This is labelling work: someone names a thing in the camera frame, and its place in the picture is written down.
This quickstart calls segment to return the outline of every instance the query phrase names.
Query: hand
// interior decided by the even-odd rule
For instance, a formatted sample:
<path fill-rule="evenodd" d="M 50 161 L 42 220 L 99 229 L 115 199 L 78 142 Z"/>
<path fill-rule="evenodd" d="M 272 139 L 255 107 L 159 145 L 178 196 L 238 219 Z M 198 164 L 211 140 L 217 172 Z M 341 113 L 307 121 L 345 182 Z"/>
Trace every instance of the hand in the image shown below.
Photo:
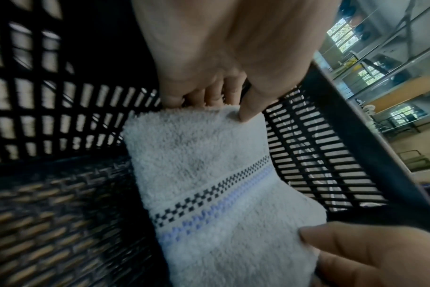
<path fill-rule="evenodd" d="M 164 107 L 241 103 L 248 121 L 295 87 L 340 0 L 132 0 Z"/>
<path fill-rule="evenodd" d="M 329 223 L 300 230 L 339 287 L 430 287 L 430 234 L 409 227 Z"/>

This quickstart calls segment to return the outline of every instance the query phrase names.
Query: terry cloth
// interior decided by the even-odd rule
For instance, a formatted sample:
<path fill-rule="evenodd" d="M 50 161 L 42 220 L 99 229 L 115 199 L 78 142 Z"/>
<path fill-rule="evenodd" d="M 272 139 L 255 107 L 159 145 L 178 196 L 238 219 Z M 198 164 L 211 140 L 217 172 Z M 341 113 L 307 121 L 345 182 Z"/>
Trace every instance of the terry cloth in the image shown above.
<path fill-rule="evenodd" d="M 307 287 L 317 253 L 298 228 L 324 208 L 275 172 L 262 115 L 181 109 L 130 118 L 124 139 L 175 287 Z"/>

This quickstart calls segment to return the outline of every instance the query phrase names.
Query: checkered stripe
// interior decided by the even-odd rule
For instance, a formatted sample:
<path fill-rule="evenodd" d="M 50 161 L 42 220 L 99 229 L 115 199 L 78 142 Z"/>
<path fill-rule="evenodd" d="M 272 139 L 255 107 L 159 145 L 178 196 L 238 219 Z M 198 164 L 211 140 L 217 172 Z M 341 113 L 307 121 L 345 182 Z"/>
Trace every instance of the checkered stripe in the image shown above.
<path fill-rule="evenodd" d="M 152 217 L 155 226 L 163 227 L 168 223 L 174 222 L 182 216 L 194 211 L 206 203 L 217 199 L 230 189 L 234 184 L 245 180 L 260 168 L 265 166 L 270 160 L 270 156 L 265 156 L 248 168 L 225 178 L 217 185 L 212 186 L 204 191 L 197 192 L 191 197 L 187 197 L 183 202 L 178 202 L 172 208 L 165 209 L 163 212 L 156 213 Z"/>

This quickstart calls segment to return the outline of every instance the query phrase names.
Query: window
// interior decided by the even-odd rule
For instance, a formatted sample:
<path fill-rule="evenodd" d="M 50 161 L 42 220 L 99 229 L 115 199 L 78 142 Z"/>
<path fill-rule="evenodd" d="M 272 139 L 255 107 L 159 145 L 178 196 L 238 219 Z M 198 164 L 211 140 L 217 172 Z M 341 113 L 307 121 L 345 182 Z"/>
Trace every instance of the window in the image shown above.
<path fill-rule="evenodd" d="M 378 66 L 380 64 L 379 62 L 375 62 L 374 65 Z M 370 71 L 371 75 L 373 75 L 373 77 L 371 77 L 371 75 L 368 74 L 366 70 L 361 70 L 358 73 L 358 75 L 366 82 L 366 84 L 368 84 L 368 86 L 374 84 L 375 82 L 384 77 L 384 74 L 371 66 L 368 66 L 368 70 Z"/>
<path fill-rule="evenodd" d="M 406 118 L 406 116 L 408 115 L 413 115 L 415 119 L 418 119 L 418 115 L 409 105 L 396 112 L 391 113 L 391 116 L 398 124 L 404 124 L 406 122 L 409 122 L 409 120 Z"/>
<path fill-rule="evenodd" d="M 357 43 L 360 39 L 353 32 L 353 28 L 347 23 L 344 18 L 338 21 L 327 34 L 336 43 L 339 50 L 344 53 Z"/>

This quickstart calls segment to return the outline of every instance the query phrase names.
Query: basket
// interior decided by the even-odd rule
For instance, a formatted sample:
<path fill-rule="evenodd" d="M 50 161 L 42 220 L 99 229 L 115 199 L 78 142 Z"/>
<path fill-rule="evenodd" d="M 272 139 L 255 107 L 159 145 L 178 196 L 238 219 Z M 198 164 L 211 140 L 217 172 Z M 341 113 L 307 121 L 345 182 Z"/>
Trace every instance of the basket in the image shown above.
<path fill-rule="evenodd" d="M 161 108 L 156 87 L 128 1 L 0 0 L 0 286 L 170 285 L 121 135 Z M 278 174 L 329 219 L 430 230 L 422 190 L 316 66 L 264 116 Z"/>

